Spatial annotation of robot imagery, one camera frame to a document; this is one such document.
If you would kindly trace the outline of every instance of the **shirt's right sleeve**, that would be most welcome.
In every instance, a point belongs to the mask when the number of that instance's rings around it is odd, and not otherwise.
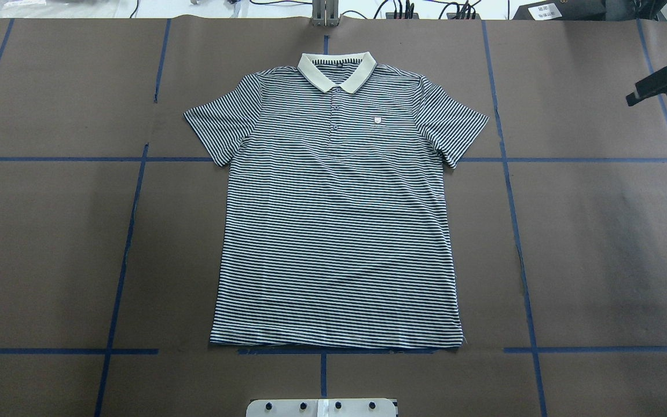
[[[262,108],[262,85],[257,74],[244,76],[232,92],[185,111],[185,119],[213,161],[225,166],[251,135]]]

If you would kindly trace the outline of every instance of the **shirt collar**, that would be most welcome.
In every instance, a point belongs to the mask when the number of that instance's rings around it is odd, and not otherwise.
[[[362,61],[360,62],[360,66],[355,69],[354,73],[349,76],[349,79],[342,82],[341,85],[334,84],[333,81],[323,75],[320,69],[313,64],[313,61],[317,60],[336,63],[337,61],[345,61],[347,59],[361,59]],[[315,85],[321,92],[325,93],[328,90],[331,90],[331,88],[341,87],[345,92],[354,94],[370,78],[372,71],[375,70],[375,66],[377,65],[378,63],[369,52],[350,53],[349,55],[315,55],[312,53],[304,53],[300,58],[300,63],[297,65],[297,69],[300,71],[300,74],[310,82],[310,84]]]

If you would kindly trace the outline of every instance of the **striped fabric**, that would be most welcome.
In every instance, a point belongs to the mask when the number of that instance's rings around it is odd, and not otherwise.
[[[211,343],[460,346],[442,166],[487,116],[364,53],[245,76],[185,118],[230,164]]]

